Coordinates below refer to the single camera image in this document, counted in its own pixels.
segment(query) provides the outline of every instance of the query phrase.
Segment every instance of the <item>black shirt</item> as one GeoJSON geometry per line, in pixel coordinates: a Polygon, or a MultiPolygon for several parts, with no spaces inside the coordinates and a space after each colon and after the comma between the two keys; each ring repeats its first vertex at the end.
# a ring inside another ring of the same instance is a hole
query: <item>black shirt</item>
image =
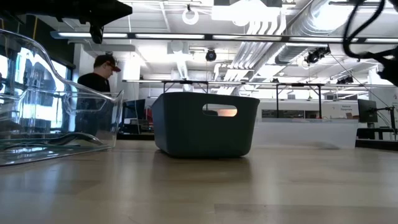
{"type": "Polygon", "coordinates": [[[100,92],[111,91],[111,88],[109,87],[109,81],[106,78],[96,73],[89,73],[86,75],[82,75],[77,80],[77,83],[100,92]]]}

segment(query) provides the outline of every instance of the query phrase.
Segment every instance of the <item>ceiling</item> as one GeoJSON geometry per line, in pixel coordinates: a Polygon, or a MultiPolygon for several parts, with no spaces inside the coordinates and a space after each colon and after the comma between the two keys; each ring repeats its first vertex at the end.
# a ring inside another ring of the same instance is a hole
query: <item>ceiling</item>
{"type": "MultiPolygon", "coordinates": [[[[308,0],[296,0],[296,6],[286,10],[286,21],[294,19],[296,15],[307,3],[308,0]]],[[[245,34],[249,25],[240,27],[231,21],[213,21],[211,19],[211,6],[213,1],[202,1],[202,4],[192,8],[199,9],[199,20],[194,25],[188,25],[182,20],[182,12],[186,8],[185,5],[168,5],[163,4],[142,4],[127,3],[133,8],[133,13],[129,17],[116,20],[104,27],[104,32],[171,32],[171,33],[200,33],[200,34],[245,34]]],[[[359,27],[366,19],[368,19],[375,9],[361,9],[357,14],[353,23],[353,29],[359,27]]],[[[58,31],[68,32],[88,32],[89,24],[82,25],[73,19],[65,19],[65,22],[57,22],[55,18],[40,16],[44,22],[52,26],[58,31]]],[[[364,30],[362,36],[371,37],[396,37],[398,34],[398,15],[395,11],[386,9],[384,13],[364,30]]],[[[344,26],[341,26],[330,35],[342,36],[344,26]]],[[[172,70],[177,70],[177,64],[173,60],[166,57],[168,40],[104,40],[103,44],[124,44],[134,45],[141,53],[145,64],[141,67],[141,75],[146,77],[152,74],[170,74],[172,70]]],[[[193,59],[187,61],[188,70],[203,70],[213,72],[217,63],[231,63],[241,47],[240,42],[206,42],[206,41],[187,41],[190,46],[190,52],[193,53],[193,59]],[[206,62],[206,50],[212,48],[218,54],[218,60],[215,62],[206,62]]],[[[311,81],[326,82],[333,75],[343,73],[345,70],[352,70],[354,76],[361,82],[367,80],[368,69],[375,67],[377,63],[372,60],[357,62],[355,59],[348,58],[341,45],[331,45],[331,55],[326,56],[318,64],[309,69],[303,68],[302,58],[298,57],[290,65],[285,67],[281,80],[290,82],[311,81]]],[[[360,52],[364,50],[380,51],[390,49],[388,45],[355,45],[352,46],[354,51],[360,52]]]]}

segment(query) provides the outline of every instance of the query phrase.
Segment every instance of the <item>clear plastic container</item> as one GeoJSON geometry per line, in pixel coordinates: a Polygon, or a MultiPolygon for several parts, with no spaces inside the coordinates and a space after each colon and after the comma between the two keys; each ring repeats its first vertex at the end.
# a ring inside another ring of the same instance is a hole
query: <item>clear plastic container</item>
{"type": "Polygon", "coordinates": [[[0,72],[0,166],[114,147],[123,92],[62,78],[40,44],[4,30],[0,72]]]}

